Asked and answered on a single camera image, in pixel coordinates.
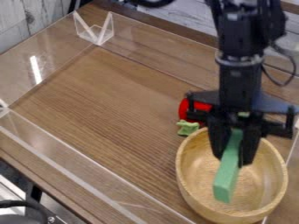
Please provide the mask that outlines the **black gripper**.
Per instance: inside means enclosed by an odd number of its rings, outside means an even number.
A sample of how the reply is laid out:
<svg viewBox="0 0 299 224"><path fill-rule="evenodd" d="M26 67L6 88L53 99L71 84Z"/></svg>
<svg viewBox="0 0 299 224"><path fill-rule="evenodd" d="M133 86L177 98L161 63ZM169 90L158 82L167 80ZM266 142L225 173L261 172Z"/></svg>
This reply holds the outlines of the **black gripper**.
<svg viewBox="0 0 299 224"><path fill-rule="evenodd" d="M274 135L292 138L299 105L268 94L262 89L264 60L218 57L220 89L190 92L187 117L202 119L209 126L210 146L218 160L232 137L232 127L244 129L238 167L252 165L262 137ZM199 111L195 102L213 106L210 112Z"/></svg>

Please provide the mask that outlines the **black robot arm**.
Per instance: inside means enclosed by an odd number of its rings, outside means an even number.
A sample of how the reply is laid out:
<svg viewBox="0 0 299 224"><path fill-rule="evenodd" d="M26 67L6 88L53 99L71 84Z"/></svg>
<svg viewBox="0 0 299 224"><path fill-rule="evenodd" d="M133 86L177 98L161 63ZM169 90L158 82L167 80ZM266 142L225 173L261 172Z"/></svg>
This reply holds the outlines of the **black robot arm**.
<svg viewBox="0 0 299 224"><path fill-rule="evenodd" d="M220 50L220 88L190 92L187 118L209 126L210 144L217 158L225 157L233 130L241 131L238 165L250 165L261 139L294 134L296 105L262 89L265 50L277 47L286 35L286 14L281 0L210 0Z"/></svg>

